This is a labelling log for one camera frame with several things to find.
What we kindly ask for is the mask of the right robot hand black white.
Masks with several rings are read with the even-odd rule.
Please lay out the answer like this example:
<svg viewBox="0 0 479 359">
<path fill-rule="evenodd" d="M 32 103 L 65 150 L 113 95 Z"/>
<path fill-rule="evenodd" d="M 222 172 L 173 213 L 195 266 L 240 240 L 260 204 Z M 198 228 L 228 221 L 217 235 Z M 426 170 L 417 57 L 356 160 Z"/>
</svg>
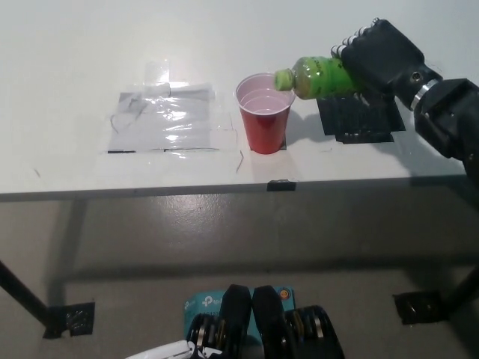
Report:
<svg viewBox="0 0 479 359">
<path fill-rule="evenodd" d="M 442 77 L 425 64 L 423 52 L 387 19 L 375 18 L 368 26 L 331 49 L 348 74 L 364 89 L 384 97 L 397 97 L 412 110 L 422 88 Z"/>
</svg>

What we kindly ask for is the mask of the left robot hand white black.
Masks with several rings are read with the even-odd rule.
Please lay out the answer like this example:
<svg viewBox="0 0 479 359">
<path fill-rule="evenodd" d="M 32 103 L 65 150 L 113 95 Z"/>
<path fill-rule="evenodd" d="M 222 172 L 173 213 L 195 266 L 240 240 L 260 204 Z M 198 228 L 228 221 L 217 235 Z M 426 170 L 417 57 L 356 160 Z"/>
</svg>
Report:
<svg viewBox="0 0 479 359">
<path fill-rule="evenodd" d="M 222 358 L 222 351 L 180 340 L 129 356 L 128 359 Z"/>
</svg>

